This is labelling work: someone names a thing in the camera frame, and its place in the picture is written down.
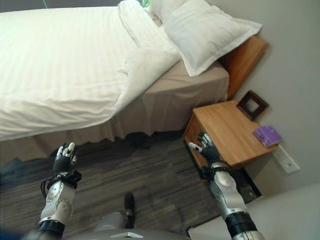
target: picture frame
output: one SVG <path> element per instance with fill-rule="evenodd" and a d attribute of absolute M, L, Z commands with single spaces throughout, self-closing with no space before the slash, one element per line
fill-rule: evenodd
<path fill-rule="evenodd" d="M 251 121 L 255 120 L 269 106 L 254 91 L 249 90 L 237 104 L 237 108 Z"/>

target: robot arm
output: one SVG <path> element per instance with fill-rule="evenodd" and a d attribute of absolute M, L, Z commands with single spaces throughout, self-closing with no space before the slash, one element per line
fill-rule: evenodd
<path fill-rule="evenodd" d="M 221 160 L 218 149 L 206 133 L 199 134 L 203 147 L 189 142 L 189 147 L 201 153 L 210 167 L 202 167 L 201 177 L 209 181 L 209 187 L 217 200 L 221 216 L 225 221 L 232 240 L 264 240 L 257 231 L 245 202 L 237 191 L 237 184 L 230 175 L 231 166 Z"/>
<path fill-rule="evenodd" d="M 36 231 L 53 239 L 61 239 L 65 224 L 72 214 L 72 203 L 75 197 L 77 182 L 81 174 L 74 169 L 77 157 L 74 155 L 75 144 L 62 145 L 55 157 L 53 170 L 56 173 L 41 184 L 45 198 L 45 207 L 41 212 Z"/>

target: robot finger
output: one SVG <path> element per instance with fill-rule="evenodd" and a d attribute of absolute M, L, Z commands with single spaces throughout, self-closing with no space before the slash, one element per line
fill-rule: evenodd
<path fill-rule="evenodd" d="M 194 144 L 193 142 L 189 142 L 188 146 L 196 151 L 198 151 L 199 153 L 202 152 L 203 148 L 198 146 L 197 144 Z"/>
<path fill-rule="evenodd" d="M 61 146 L 59 147 L 59 149 L 58 149 L 58 151 L 56 152 L 56 158 L 60 158 L 60 157 L 62 157 L 62 154 L 63 154 L 63 152 L 64 152 L 64 149 L 65 149 L 65 146 L 66 146 L 66 142 L 63 142 L 62 144 L 61 144 Z"/>
<path fill-rule="evenodd" d="M 71 142 L 68 147 L 63 150 L 63 156 L 72 158 L 75 150 L 75 143 Z"/>
<path fill-rule="evenodd" d="M 205 148 L 207 147 L 207 143 L 202 139 L 198 138 L 199 143 L 201 143 Z"/>
<path fill-rule="evenodd" d="M 209 141 L 207 140 L 207 138 L 205 137 L 206 133 L 205 132 L 200 132 L 199 136 L 202 138 L 202 142 L 205 142 L 207 145 L 209 143 Z"/>
<path fill-rule="evenodd" d="M 203 139 L 206 139 L 209 146 L 212 147 L 214 145 L 214 142 L 212 141 L 211 137 L 207 133 L 204 134 Z"/>

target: wooden headboard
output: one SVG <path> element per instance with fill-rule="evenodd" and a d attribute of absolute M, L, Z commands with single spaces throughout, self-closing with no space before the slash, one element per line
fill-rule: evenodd
<path fill-rule="evenodd" d="M 235 96 L 267 47 L 268 44 L 261 37 L 254 35 L 219 59 L 229 73 L 228 100 Z"/>

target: purple book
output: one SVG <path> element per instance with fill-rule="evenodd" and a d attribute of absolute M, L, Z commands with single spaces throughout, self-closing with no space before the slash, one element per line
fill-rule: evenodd
<path fill-rule="evenodd" d="M 270 125 L 257 128 L 254 130 L 253 134 L 266 148 L 282 141 L 282 137 Z"/>

